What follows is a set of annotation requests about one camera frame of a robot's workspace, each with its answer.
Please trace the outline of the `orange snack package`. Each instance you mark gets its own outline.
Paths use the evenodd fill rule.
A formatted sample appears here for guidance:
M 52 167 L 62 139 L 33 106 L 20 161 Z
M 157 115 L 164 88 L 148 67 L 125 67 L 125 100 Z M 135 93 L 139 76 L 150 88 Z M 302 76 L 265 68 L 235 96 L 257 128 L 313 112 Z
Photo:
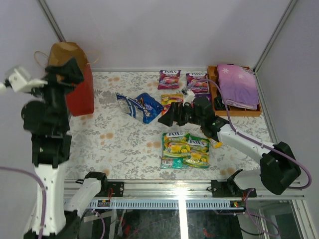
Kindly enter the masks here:
M 169 109 L 172 103 L 182 103 L 183 102 L 183 94 L 163 94 L 161 95 L 161 105 L 163 106 L 163 110 L 161 115 L 163 116 Z

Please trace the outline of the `blue Doritos chip bag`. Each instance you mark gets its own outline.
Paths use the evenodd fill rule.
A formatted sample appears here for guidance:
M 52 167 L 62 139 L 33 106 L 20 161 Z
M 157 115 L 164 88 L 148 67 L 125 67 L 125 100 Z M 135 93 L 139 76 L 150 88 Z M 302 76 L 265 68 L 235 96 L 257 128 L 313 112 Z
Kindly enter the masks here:
M 135 99 L 116 93 L 116 98 L 123 113 L 145 124 L 152 122 L 163 110 L 163 106 L 148 93 Z

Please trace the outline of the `red paper bag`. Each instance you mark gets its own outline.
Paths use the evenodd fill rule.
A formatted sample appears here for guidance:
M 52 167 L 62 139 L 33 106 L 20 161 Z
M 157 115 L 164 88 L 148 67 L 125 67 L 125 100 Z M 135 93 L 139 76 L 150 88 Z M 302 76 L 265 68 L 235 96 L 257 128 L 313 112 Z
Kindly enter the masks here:
M 31 102 L 32 111 L 52 116 L 92 114 L 95 106 L 91 64 L 77 43 L 53 44 L 42 78 L 47 84 L 33 90 L 43 101 Z

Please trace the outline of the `purple candy bag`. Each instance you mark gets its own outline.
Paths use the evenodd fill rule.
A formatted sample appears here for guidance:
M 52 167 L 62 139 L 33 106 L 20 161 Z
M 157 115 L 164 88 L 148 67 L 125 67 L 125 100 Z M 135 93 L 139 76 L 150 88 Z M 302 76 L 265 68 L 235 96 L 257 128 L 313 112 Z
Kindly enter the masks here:
M 201 79 L 207 79 L 207 73 L 186 73 L 186 85 L 191 85 L 190 88 L 195 94 L 208 94 L 208 82 L 200 81 Z
M 180 70 L 160 70 L 158 89 L 178 89 Z
M 196 94 L 195 97 L 206 97 L 209 101 L 211 101 L 211 94 Z

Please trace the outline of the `green snack package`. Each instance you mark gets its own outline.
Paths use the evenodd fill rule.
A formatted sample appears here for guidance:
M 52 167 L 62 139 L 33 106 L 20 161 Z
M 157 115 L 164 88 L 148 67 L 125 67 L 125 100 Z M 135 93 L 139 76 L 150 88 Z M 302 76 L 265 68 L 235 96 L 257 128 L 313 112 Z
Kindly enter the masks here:
M 184 159 L 190 156 L 189 133 L 185 131 L 165 132 L 162 134 L 161 169 L 187 168 Z

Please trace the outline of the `yellow snack bar packet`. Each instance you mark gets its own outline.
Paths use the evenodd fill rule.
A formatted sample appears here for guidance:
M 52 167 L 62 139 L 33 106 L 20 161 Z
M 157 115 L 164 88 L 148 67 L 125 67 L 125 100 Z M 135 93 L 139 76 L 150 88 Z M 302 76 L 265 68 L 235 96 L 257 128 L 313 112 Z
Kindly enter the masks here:
M 220 148 L 223 145 L 222 142 L 217 142 L 217 141 L 215 141 L 213 139 L 210 139 L 210 143 L 211 143 L 213 148 Z

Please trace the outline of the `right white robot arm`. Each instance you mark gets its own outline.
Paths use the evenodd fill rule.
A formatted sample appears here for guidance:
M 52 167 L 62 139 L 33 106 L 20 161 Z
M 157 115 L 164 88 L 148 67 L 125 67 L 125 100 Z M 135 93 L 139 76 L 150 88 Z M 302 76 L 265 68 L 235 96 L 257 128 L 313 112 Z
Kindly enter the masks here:
M 284 142 L 278 144 L 262 141 L 237 131 L 230 121 L 217 115 L 206 97 L 195 98 L 193 103 L 171 103 L 168 111 L 159 118 L 159 123 L 171 127 L 174 123 L 200 126 L 203 134 L 216 142 L 229 145 L 246 154 L 257 163 L 257 170 L 238 170 L 227 179 L 227 190 L 239 196 L 251 188 L 265 188 L 281 195 L 300 176 L 291 148 Z

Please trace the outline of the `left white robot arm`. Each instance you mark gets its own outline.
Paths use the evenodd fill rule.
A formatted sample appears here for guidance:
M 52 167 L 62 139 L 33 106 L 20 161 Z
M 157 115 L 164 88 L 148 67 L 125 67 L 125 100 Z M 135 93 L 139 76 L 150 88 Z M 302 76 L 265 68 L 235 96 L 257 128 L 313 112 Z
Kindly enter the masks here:
M 68 204 L 64 204 L 64 178 L 71 147 L 70 112 L 66 95 L 83 82 L 75 58 L 45 69 L 44 86 L 32 88 L 36 100 L 21 110 L 24 130 L 31 133 L 32 164 L 38 183 L 34 214 L 26 239 L 73 239 L 81 218 L 95 196 L 109 191 L 107 176 L 89 172 Z

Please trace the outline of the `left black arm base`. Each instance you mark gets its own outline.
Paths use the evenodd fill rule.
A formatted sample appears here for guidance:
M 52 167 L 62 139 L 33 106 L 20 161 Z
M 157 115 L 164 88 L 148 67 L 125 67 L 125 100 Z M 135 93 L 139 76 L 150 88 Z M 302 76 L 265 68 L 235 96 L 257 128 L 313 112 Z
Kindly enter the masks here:
M 121 181 L 111 181 L 107 183 L 102 183 L 101 191 L 96 195 L 96 197 L 123 197 L 124 185 L 125 183 Z

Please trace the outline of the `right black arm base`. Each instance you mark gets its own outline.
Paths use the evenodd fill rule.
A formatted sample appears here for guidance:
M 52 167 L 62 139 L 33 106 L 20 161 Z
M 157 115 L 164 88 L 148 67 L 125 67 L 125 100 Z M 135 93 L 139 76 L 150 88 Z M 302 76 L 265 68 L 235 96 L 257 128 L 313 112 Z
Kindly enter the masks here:
M 240 189 L 231 180 L 211 180 L 212 196 L 214 198 L 242 198 L 249 189 Z

